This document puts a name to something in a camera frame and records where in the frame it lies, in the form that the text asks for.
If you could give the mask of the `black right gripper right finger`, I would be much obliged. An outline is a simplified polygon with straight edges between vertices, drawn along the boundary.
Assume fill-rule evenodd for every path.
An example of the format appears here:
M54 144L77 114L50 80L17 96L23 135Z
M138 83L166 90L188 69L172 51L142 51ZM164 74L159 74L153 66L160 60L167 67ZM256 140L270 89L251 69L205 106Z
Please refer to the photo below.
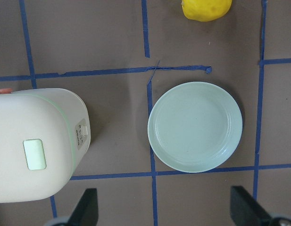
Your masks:
M236 226L291 226L291 219L271 216L242 186L230 190L230 216Z

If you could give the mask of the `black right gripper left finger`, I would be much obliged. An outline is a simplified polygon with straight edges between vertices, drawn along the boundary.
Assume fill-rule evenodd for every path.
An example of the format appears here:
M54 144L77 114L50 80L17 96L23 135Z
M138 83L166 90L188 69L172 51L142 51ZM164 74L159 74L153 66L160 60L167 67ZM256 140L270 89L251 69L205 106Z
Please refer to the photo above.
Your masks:
M98 192L96 188L88 188L70 216L51 219L49 226L96 226L98 220Z

